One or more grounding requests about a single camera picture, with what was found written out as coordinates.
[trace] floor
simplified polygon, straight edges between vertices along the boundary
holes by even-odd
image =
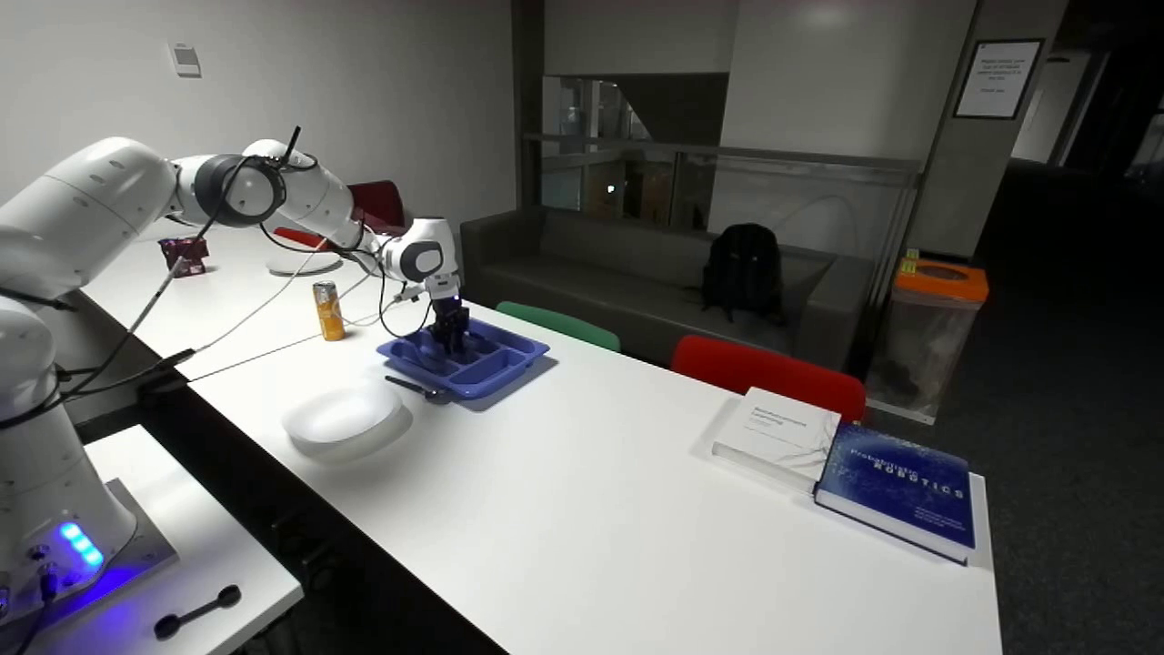
[[[1016,171],[983,261],[993,296],[937,426],[874,422],[989,477],[1006,655],[1159,655],[1164,212]],[[309,590],[246,655],[494,653],[228,422],[183,394],[144,422]]]

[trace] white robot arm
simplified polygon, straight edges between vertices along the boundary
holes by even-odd
[[[348,191],[312,155],[253,141],[241,155],[162,159],[106,137],[61,159],[0,209],[0,631],[89,585],[133,535],[133,517],[99,485],[61,408],[55,348],[24,302],[85,288],[152,217],[263,227],[281,216],[374,272],[430,288],[441,318],[460,318],[459,251],[442,217],[397,236],[351,217]]]

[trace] orange bin lid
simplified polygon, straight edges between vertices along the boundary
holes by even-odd
[[[894,288],[913,293],[913,296],[973,302],[973,307],[983,307],[989,296],[984,271],[956,267],[956,261],[932,261],[932,259],[904,259]]]

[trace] white table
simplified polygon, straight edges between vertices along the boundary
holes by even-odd
[[[212,232],[212,251],[231,259],[178,282],[143,326],[156,352],[218,330],[253,307],[253,283],[275,283],[263,282],[270,244],[253,232]],[[150,259],[152,244],[128,251],[89,299],[131,320],[143,307],[131,299],[152,288]],[[730,394],[492,311],[473,314],[548,341],[555,369],[492,410],[406,398],[414,422],[397,443],[355,465],[309,462],[287,443],[282,410],[374,379],[385,334],[309,339],[304,288],[257,318],[253,339],[194,359],[194,388],[505,653],[999,653],[989,562],[944,565],[813,511],[802,493],[710,465],[694,443]],[[362,283],[345,314],[369,307]],[[406,326],[418,314],[400,307],[388,320]]]
[[[297,578],[272,562],[144,430],[122,430],[88,449],[100,481],[118,481],[174,548],[160,570],[131,584],[106,604],[55,621],[34,653],[88,655],[208,655],[237,653],[289,604],[303,601]],[[169,641],[152,636],[152,621],[194,613],[241,585],[231,607],[218,607]]]

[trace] trash bin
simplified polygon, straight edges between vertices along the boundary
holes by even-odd
[[[984,296],[973,267],[904,259],[868,369],[868,408],[936,426]]]

